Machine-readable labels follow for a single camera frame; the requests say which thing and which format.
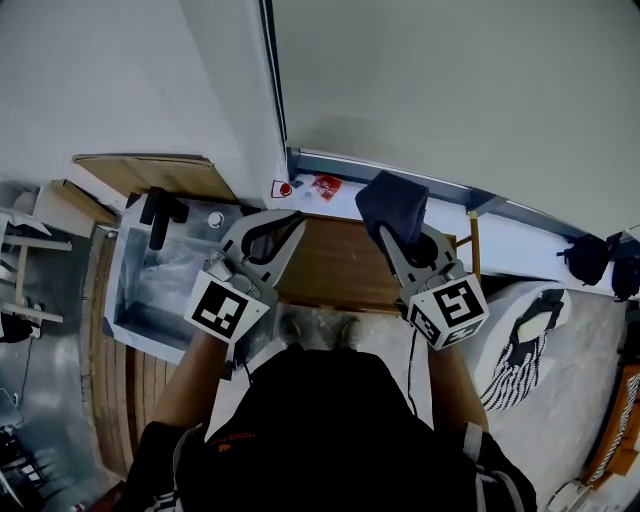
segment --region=black shirt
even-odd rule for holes
[[[154,496],[170,496],[184,433],[147,426],[117,511],[142,511]],[[473,462],[462,451],[464,433],[436,434],[416,418],[371,354],[293,345],[253,373],[235,415],[208,442],[203,436],[188,437],[177,464],[186,512],[271,503],[476,510],[477,476],[494,471],[515,484],[524,510],[536,510],[533,487],[489,434]],[[483,481],[487,510],[516,510],[505,484]]]

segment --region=black bag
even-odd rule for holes
[[[593,235],[570,238],[569,242],[573,247],[558,253],[558,256],[564,256],[569,272],[584,284],[598,284],[609,264],[607,243]]]
[[[627,300],[640,291],[640,260],[621,258],[613,266],[611,288],[620,302]]]
[[[15,313],[12,315],[0,313],[0,318],[2,319],[2,330],[4,331],[4,336],[0,338],[0,343],[19,343],[26,340],[31,336],[31,326],[38,326]]]

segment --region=dark cloth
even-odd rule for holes
[[[26,340],[31,336],[31,326],[37,326],[37,324],[15,313],[12,315],[0,313],[0,317],[2,317],[2,330],[4,331],[4,336],[0,338],[0,343],[18,343]]]
[[[117,511],[144,510],[152,496],[172,491],[181,434],[154,423],[145,429]],[[377,356],[293,345],[253,373],[235,415],[208,442],[189,438],[176,483],[186,512],[271,503],[475,510],[477,467],[462,453],[463,437],[436,435],[413,416]],[[536,510],[531,484],[488,434],[479,463],[509,475],[525,510]],[[511,510],[506,493],[489,486],[488,510]]]
[[[387,171],[356,194],[356,205],[369,236],[383,251],[380,225],[391,228],[406,245],[420,238],[429,189]]]
[[[511,344],[511,348],[506,346],[502,350],[502,356],[500,357],[500,359],[502,359],[502,357],[505,357],[506,354],[509,353],[507,359],[509,367],[523,366],[527,364],[527,354],[531,356],[537,352],[534,343],[527,343],[535,340],[521,340],[518,337],[518,329],[520,329],[520,326],[541,313],[551,313],[551,318],[549,318],[545,332],[555,328],[560,312],[564,307],[564,302],[562,302],[564,293],[565,291],[562,289],[545,290],[542,292],[540,297],[533,301],[531,306],[529,306],[529,309],[527,309],[527,311],[515,321],[513,328],[511,329],[511,334],[509,335],[509,344]]]

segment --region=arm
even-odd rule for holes
[[[461,432],[471,422],[489,432],[487,414],[457,346],[429,349],[429,374],[434,430]]]
[[[224,372],[227,348],[225,342],[198,331],[164,388],[153,412],[153,421],[183,428],[208,424]]]

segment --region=metal frame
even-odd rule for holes
[[[135,236],[140,233],[148,234],[151,232],[151,226],[142,224],[140,222],[140,216],[144,210],[144,205],[147,200],[147,194],[143,194],[133,201],[122,215],[120,220],[120,227],[118,228],[118,238],[116,246],[113,251],[113,259],[111,262],[111,268],[109,270],[109,278],[107,282],[107,291],[105,295],[104,305],[104,331],[109,334],[116,341],[129,345],[135,349],[141,350],[154,357],[168,361],[170,363],[178,364],[185,350],[189,346],[189,342],[173,338],[171,336],[160,336],[160,332],[153,328],[147,328],[141,326],[135,321],[131,321],[127,315],[124,314],[126,307],[126,297],[130,292],[130,286],[137,286],[137,279],[132,282],[132,276],[123,271],[123,266],[126,269],[127,263],[132,254],[135,254],[136,258],[140,257],[136,251]],[[167,234],[167,239],[180,239],[184,243],[191,242],[195,244],[201,244],[213,249],[215,243],[219,242],[224,236],[228,228],[240,217],[242,212],[237,205],[205,203],[197,200],[183,200],[184,203],[190,208],[190,216],[192,219],[198,218],[196,212],[198,210],[197,205],[206,205],[206,208],[210,208],[204,215],[201,207],[200,218],[206,219],[208,213],[212,211],[223,212],[225,217],[224,228],[218,230],[210,230],[208,240],[201,240],[198,235],[194,235],[192,230],[192,224],[189,219],[184,224],[170,225],[170,230]],[[141,250],[146,250],[146,243],[141,247]],[[233,351],[229,350],[227,354],[227,360],[233,356]]]
[[[467,211],[475,211],[478,215],[490,212],[565,238],[577,238],[586,234],[585,231],[555,217],[481,189],[458,185],[397,167],[329,153],[287,148],[287,154],[291,181],[295,180],[298,174],[322,173],[345,181],[366,184],[384,170],[428,187],[430,197],[462,205]]]
[[[278,124],[280,125],[280,137],[282,147],[286,148],[287,124],[284,117],[284,102],[282,100],[282,85],[280,83],[280,66],[278,64],[278,46],[276,43],[276,30],[273,23],[273,5],[271,0],[258,0],[260,9],[260,21],[262,22],[262,35],[266,49],[266,57],[269,62],[271,74],[271,88],[277,105]]]

